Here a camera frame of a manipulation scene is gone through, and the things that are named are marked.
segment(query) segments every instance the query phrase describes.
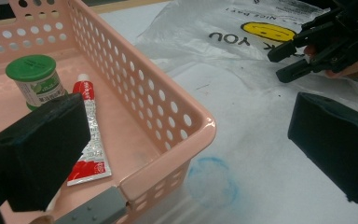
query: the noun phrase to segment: plastic bag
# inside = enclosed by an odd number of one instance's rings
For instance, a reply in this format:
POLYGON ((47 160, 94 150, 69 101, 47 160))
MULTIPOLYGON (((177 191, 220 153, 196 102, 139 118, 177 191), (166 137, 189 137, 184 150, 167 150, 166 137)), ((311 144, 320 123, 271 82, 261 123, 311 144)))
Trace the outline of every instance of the plastic bag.
MULTIPOLYGON (((265 90, 283 85, 275 76, 278 69, 307 57, 299 49, 271 63, 268 52, 324 12, 295 0, 177 0, 138 37, 136 47, 168 73, 188 63, 206 63, 229 70, 250 88, 265 90)), ((310 74, 284 87, 358 110, 358 80, 310 74)))

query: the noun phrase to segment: yellow smiley face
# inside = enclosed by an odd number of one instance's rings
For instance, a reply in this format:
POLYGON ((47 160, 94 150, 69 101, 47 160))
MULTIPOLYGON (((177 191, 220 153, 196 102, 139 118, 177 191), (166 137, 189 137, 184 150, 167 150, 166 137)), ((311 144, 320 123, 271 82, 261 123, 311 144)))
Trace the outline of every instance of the yellow smiley face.
POLYGON ((241 26, 241 29, 252 35, 258 35, 279 42, 291 40, 296 34, 296 32, 287 28, 264 22, 246 22, 241 26))

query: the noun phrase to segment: green jar lid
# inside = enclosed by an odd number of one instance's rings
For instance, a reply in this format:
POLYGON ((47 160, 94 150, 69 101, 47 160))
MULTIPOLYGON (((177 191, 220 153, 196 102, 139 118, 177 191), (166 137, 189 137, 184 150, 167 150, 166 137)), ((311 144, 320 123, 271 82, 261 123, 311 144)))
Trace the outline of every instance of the green jar lid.
POLYGON ((38 81, 51 75, 56 68, 54 59, 47 55, 28 55, 11 62, 7 68, 7 76, 16 81, 38 81))

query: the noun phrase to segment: human hand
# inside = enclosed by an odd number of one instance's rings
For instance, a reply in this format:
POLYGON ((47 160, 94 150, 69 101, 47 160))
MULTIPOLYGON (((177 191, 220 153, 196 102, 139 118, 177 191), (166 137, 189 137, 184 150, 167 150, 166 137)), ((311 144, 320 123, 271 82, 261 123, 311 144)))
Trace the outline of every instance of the human hand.
MULTIPOLYGON (((316 55, 316 48, 312 45, 308 45, 304 49, 304 53, 309 55, 311 58, 316 55)), ((358 77, 358 62, 354 63, 353 65, 345 68, 339 73, 334 73, 331 70, 325 71, 326 75, 331 78, 338 78, 338 77, 358 77)))

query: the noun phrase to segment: red and white tube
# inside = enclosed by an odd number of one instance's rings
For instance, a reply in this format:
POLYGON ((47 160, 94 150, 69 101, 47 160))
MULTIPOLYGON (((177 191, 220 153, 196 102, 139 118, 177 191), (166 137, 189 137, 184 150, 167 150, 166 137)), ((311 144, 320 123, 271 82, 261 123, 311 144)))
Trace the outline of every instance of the red and white tube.
POLYGON ((91 140, 83 149, 83 155, 77 161, 72 173, 68 176, 68 186, 100 179, 112 174, 105 157, 103 142, 96 119, 94 87, 87 74, 80 74, 75 83, 73 93, 80 92, 86 107, 91 140))

